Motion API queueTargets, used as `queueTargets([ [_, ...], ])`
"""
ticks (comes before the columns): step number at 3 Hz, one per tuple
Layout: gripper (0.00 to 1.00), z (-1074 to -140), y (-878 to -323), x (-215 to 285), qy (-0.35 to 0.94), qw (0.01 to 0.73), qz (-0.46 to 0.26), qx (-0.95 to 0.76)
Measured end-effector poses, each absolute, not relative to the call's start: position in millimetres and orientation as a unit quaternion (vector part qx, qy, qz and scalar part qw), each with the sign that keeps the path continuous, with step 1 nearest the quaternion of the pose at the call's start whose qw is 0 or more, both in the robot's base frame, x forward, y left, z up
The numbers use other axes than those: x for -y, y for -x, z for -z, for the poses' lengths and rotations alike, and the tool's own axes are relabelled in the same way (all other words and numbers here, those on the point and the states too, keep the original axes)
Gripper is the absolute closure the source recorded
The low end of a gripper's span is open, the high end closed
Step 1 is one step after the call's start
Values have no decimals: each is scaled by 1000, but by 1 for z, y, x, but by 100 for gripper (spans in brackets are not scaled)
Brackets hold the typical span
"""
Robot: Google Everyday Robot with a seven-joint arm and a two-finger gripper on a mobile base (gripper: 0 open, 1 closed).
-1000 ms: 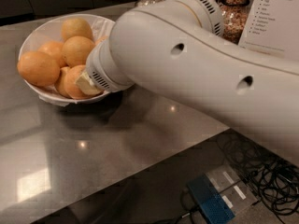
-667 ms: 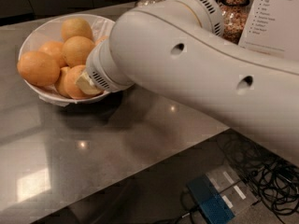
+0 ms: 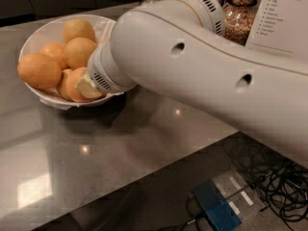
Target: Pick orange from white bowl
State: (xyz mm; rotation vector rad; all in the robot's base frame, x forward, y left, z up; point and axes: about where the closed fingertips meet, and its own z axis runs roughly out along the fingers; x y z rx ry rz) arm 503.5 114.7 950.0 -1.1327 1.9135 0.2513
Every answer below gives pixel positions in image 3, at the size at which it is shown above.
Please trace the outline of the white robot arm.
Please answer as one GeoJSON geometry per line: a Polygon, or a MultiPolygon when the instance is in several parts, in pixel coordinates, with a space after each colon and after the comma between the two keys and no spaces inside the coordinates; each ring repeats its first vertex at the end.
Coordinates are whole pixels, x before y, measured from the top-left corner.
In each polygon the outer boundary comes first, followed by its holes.
{"type": "Polygon", "coordinates": [[[76,88],[87,98],[141,86],[308,162],[307,64],[223,36],[217,0],[162,0],[123,14],[76,88]]]}

